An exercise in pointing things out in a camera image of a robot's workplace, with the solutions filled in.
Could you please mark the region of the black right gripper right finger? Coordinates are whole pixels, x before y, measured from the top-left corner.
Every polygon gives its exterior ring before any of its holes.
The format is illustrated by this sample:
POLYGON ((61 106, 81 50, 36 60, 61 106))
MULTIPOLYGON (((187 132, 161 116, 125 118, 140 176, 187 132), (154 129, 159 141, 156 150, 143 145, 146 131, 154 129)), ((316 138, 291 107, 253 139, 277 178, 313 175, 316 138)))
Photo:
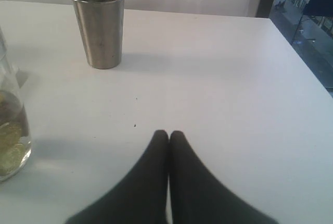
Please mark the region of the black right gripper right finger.
POLYGON ((170 136, 170 193, 174 223, 276 223, 225 187, 181 131, 170 136))

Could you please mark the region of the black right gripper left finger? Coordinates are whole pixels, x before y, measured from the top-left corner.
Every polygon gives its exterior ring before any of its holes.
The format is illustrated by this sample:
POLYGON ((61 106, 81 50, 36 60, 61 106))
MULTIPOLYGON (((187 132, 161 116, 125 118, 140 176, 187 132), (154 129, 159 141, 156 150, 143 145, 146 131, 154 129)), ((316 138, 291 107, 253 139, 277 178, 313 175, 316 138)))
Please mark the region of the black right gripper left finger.
POLYGON ((144 153, 128 174, 99 200, 67 223, 167 223, 169 138, 154 132, 144 153))

